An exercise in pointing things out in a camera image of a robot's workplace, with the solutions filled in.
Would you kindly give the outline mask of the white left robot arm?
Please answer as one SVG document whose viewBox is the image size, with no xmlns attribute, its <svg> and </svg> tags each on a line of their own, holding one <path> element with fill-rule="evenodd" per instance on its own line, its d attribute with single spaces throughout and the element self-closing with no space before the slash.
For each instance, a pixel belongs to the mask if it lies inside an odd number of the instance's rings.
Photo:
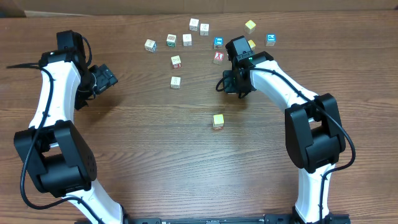
<svg viewBox="0 0 398 224">
<path fill-rule="evenodd" d="M 20 192 L 25 204 L 45 210 L 70 202 L 89 223 L 127 223 L 128 215 L 97 179 L 95 156 L 74 125 L 74 112 L 115 85 L 106 65 L 92 65 L 91 47 L 72 30 L 57 33 L 57 49 L 33 68 L 42 74 L 39 104 L 28 129 L 16 132 L 23 162 Z"/>
</svg>

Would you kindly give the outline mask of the wooden block yellow letter S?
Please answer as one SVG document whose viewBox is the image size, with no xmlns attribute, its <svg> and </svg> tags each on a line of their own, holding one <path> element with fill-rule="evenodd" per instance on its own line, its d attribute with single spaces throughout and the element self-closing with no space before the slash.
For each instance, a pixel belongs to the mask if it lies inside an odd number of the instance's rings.
<svg viewBox="0 0 398 224">
<path fill-rule="evenodd" d="M 213 127 L 224 126 L 224 117 L 222 114 L 215 114 L 213 116 Z"/>
</svg>

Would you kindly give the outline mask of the wooden block red letter U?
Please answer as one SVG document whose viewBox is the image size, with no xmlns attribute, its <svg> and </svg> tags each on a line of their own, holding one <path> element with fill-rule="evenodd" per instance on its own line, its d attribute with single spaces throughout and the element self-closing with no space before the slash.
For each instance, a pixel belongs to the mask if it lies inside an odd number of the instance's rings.
<svg viewBox="0 0 398 224">
<path fill-rule="evenodd" d="M 180 77 L 171 77 L 170 81 L 170 87 L 174 89 L 179 89 L 181 84 L 181 78 Z"/>
</svg>

